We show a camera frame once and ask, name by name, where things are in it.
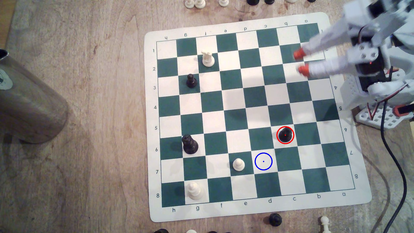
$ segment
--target black pawn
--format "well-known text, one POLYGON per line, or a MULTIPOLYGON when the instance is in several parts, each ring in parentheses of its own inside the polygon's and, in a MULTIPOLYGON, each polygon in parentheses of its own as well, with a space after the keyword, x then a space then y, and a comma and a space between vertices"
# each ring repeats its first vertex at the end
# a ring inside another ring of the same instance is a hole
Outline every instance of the black pawn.
POLYGON ((183 149, 189 155, 194 154, 198 150, 198 143, 189 135, 186 134, 182 138, 183 149))
POLYGON ((187 75, 187 87, 193 88, 193 87, 197 86, 197 84, 198 84, 198 81, 194 77, 193 74, 187 75))
POLYGON ((280 226, 282 224, 282 217, 277 213, 272 213, 269 216, 269 223, 272 226, 280 226))
POLYGON ((292 139, 292 130, 290 130, 288 127, 284 127, 279 132, 279 140, 286 143, 286 142, 290 142, 291 139, 292 139))

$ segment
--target chessboard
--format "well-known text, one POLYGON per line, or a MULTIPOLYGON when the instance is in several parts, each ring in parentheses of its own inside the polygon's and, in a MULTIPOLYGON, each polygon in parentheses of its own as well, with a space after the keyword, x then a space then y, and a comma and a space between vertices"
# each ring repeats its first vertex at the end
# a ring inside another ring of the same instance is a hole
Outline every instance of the chessboard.
POLYGON ((293 52, 330 26, 324 13, 149 32, 144 42, 152 221, 362 204, 371 190, 342 75, 307 79, 293 52), (206 67, 201 51, 212 53, 206 67), (198 85, 189 88, 187 75, 198 85), (290 143, 277 132, 290 127, 290 143), (190 134, 199 148, 183 151, 190 134), (245 162, 242 171, 233 161, 245 162), (200 199, 188 196, 196 182, 200 199))

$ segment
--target wooden surface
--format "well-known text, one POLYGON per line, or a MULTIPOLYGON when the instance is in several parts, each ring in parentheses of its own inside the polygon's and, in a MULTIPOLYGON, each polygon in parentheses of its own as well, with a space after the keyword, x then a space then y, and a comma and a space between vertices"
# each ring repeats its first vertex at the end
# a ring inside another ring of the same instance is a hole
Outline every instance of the wooden surface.
MULTIPOLYGON (((373 199, 368 204, 167 223, 149 218, 144 92, 144 36, 149 31, 310 12, 341 16, 346 0, 276 0, 256 7, 182 0, 19 0, 6 48, 69 103, 69 119, 52 141, 28 145, 0 135, 0 232, 172 233, 382 232, 402 195, 400 174, 380 132, 358 126, 373 199)), ((390 232, 414 232, 414 145, 409 123, 386 133, 408 180, 407 200, 390 232)))

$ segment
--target white pawn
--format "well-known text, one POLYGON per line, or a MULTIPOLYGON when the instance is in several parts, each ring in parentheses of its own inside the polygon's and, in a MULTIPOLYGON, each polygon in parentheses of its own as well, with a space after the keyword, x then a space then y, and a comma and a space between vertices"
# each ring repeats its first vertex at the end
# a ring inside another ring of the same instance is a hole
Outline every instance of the white pawn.
POLYGON ((201 187, 194 181, 191 181, 187 185, 187 189, 188 189, 188 196, 193 200, 198 200, 203 196, 201 187))
POLYGON ((226 7, 229 4, 229 0, 219 0, 219 4, 222 7, 226 7))
POLYGON ((244 169, 244 161, 240 158, 237 158, 236 160, 233 161, 233 168, 240 172, 241 170, 244 169))
POLYGON ((322 233, 331 233, 328 229, 329 224, 329 218, 327 216, 323 216, 322 218, 320 218, 320 222, 322 223, 323 226, 323 232, 322 233))
POLYGON ((205 0, 195 0, 195 7, 197 7, 198 9, 202 9, 205 6, 206 6, 205 0))
POLYGON ((214 57, 210 52, 201 51, 203 54, 203 65, 206 67, 212 67, 214 65, 214 57))
POLYGON ((193 8, 194 5, 195 5, 194 0, 185 0, 184 4, 185 4, 185 7, 188 8, 188 9, 193 8))

